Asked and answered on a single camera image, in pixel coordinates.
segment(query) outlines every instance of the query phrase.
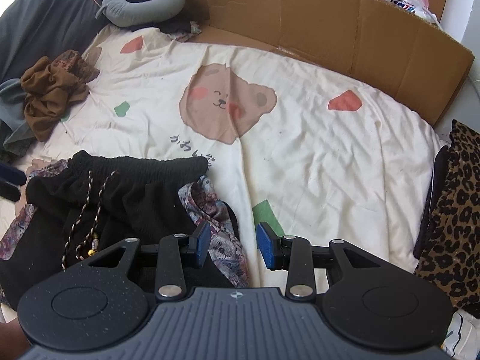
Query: white wall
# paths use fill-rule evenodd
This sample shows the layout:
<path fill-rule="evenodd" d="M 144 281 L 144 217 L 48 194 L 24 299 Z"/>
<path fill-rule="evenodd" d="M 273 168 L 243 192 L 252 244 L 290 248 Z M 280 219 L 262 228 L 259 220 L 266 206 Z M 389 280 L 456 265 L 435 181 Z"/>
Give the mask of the white wall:
<path fill-rule="evenodd" d="M 480 0 L 446 0 L 440 24 L 476 57 L 469 79 L 443 118 L 435 124 L 440 138 L 449 140 L 452 119 L 480 132 Z"/>

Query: neck pillow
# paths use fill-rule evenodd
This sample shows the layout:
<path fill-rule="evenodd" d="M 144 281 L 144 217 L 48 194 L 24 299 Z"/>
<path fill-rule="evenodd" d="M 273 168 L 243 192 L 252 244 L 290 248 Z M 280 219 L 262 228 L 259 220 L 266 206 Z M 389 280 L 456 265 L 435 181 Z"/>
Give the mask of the neck pillow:
<path fill-rule="evenodd" d="M 145 23 L 161 23 L 180 13 L 185 0 L 150 0 L 130 3 L 127 0 L 103 0 L 95 17 L 104 14 L 118 27 L 130 27 Z"/>

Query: bear print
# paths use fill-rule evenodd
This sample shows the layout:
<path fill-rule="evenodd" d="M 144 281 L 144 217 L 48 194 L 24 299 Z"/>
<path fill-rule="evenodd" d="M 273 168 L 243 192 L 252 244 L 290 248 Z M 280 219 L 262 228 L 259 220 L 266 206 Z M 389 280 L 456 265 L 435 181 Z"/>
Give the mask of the bear print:
<path fill-rule="evenodd" d="M 180 99 L 183 122 L 205 138 L 231 145 L 277 104 L 275 91 L 249 84 L 224 64 L 200 66 Z"/>

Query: person's arm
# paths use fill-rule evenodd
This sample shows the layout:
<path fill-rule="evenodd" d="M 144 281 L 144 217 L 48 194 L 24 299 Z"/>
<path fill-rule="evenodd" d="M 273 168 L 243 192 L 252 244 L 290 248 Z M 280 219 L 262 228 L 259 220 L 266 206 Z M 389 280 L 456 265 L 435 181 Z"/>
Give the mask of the person's arm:
<path fill-rule="evenodd" d="M 0 359 L 16 360 L 30 348 L 25 334 L 14 319 L 8 323 L 0 323 Z"/>

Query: bed sheet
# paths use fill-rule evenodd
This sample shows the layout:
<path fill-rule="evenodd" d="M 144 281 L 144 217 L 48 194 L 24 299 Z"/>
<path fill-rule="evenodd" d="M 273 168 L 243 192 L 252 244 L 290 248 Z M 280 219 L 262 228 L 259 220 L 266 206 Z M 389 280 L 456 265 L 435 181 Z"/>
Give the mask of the bed sheet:
<path fill-rule="evenodd" d="M 254 223 L 328 245 L 341 238 L 408 271 L 440 149 L 415 112 L 357 80 L 235 46 L 177 43 L 156 28 L 108 26 L 85 57 L 100 75 L 33 158 L 204 155 L 234 210 L 252 286 L 283 288 L 265 269 Z M 0 202 L 1 231 L 13 205 Z M 316 272 L 317 290 L 328 288 Z"/>

